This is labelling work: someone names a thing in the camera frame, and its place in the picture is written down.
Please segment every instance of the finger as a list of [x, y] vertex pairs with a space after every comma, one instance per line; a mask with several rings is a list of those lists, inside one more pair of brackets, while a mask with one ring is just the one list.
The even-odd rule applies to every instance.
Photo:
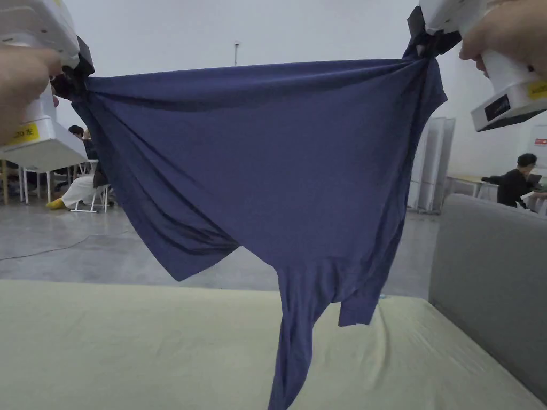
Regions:
[[481, 71], [486, 71], [486, 66], [484, 65], [484, 61], [481, 58], [476, 59], [477, 69]]
[[487, 36], [490, 30], [490, 19], [486, 16], [463, 38], [459, 57], [471, 60], [480, 56], [487, 49]]
[[44, 62], [50, 76], [62, 73], [61, 56], [57, 51], [51, 49], [33, 49], [33, 52], [37, 58]]

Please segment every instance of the cable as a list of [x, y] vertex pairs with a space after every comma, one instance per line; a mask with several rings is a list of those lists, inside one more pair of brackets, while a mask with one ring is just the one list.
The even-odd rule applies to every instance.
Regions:
[[36, 252], [35, 254], [3, 257], [3, 258], [0, 259], [0, 262], [2, 262], [2, 261], [9, 261], [9, 260], [12, 260], [12, 259], [23, 259], [23, 258], [25, 258], [25, 257], [43, 255], [43, 254], [48, 254], [48, 253], [50, 253], [50, 252], [57, 252], [58, 250], [65, 250], [65, 249], [74, 248], [75, 246], [78, 246], [79, 244], [84, 243], [85, 241], [87, 241], [87, 240], [88, 240], [89, 238], [91, 238], [92, 236], [119, 236], [119, 235], [123, 235], [123, 234], [128, 233], [128, 232], [130, 232], [130, 230], [123, 231], [123, 232], [120, 232], [120, 233], [110, 233], [110, 234], [108, 234], [108, 235], [105, 235], [104, 233], [96, 233], [96, 234], [93, 234], [93, 235], [88, 235], [88, 236], [86, 236], [84, 239], [82, 239], [81, 241], [78, 241], [78, 242], [76, 242], [76, 243], [73, 243], [72, 245], [69, 245], [69, 246], [64, 247], [64, 248], [55, 248], [55, 249], [42, 250], [42, 251], [40, 251], [40, 252]]

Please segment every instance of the white table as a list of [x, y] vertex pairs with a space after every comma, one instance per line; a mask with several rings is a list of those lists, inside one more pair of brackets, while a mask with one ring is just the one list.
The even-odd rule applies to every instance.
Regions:
[[473, 188], [473, 197], [478, 198], [480, 189], [483, 185], [481, 177], [476, 177], [473, 175], [448, 175], [447, 179], [449, 180], [449, 194], [454, 192], [454, 183], [458, 182], [464, 185], [470, 185]]

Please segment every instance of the yellow label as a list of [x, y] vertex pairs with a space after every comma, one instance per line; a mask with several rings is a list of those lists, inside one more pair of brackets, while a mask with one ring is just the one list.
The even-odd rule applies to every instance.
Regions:
[[537, 81], [528, 85], [528, 97], [540, 99], [547, 97], [547, 81]]
[[25, 142], [34, 141], [35, 139], [40, 139], [38, 125], [36, 125], [35, 122], [31, 122], [29, 124], [21, 125], [8, 145], [19, 145]]

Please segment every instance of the chair leg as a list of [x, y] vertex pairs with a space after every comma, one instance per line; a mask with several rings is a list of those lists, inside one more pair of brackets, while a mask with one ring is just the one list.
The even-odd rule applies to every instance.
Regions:
[[108, 185], [104, 187], [104, 213], [108, 210]]
[[19, 173], [19, 199], [21, 202], [23, 202], [25, 199], [23, 198], [23, 168], [19, 167], [18, 169]]
[[51, 172], [48, 172], [48, 203], [51, 202]]
[[97, 191], [95, 190], [95, 193], [93, 194], [93, 200], [91, 201], [91, 212], [93, 212], [93, 209], [95, 207], [95, 198], [97, 196]]
[[2, 189], [4, 191], [4, 205], [8, 205], [9, 202], [9, 186], [8, 186], [8, 163], [6, 160], [2, 160]]
[[27, 170], [23, 168], [23, 184], [25, 186], [25, 204], [28, 205], [28, 181], [27, 181]]
[[40, 173], [37, 172], [36, 173], [36, 186], [37, 186], [37, 190], [38, 190], [38, 199], [41, 200], [42, 199], [42, 193], [41, 193], [41, 190], [42, 188], [40, 187]]

